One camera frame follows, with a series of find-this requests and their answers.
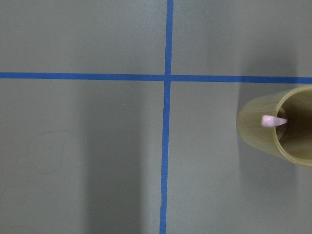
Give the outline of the pink chopstick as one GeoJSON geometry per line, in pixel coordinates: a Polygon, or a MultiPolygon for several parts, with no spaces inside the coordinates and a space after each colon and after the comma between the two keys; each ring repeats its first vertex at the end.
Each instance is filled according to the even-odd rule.
{"type": "Polygon", "coordinates": [[[263,127],[277,127],[284,125],[288,122],[285,118],[275,117],[275,116],[269,116],[269,115],[263,115],[261,119],[261,125],[263,127]]]}

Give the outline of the tan wooden cup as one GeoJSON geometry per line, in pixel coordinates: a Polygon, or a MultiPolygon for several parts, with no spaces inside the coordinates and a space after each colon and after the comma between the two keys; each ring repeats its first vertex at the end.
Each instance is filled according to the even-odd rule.
{"type": "Polygon", "coordinates": [[[300,166],[312,165],[312,87],[250,100],[238,112],[236,128],[250,146],[300,166]],[[281,126],[264,127],[264,115],[284,118],[281,126]]]}

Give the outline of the brown paper table mat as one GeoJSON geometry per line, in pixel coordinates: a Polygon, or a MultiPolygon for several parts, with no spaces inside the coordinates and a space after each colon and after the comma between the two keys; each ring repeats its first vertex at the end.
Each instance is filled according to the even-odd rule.
{"type": "Polygon", "coordinates": [[[0,231],[309,234],[236,116],[311,81],[309,0],[3,0],[0,231]]]}

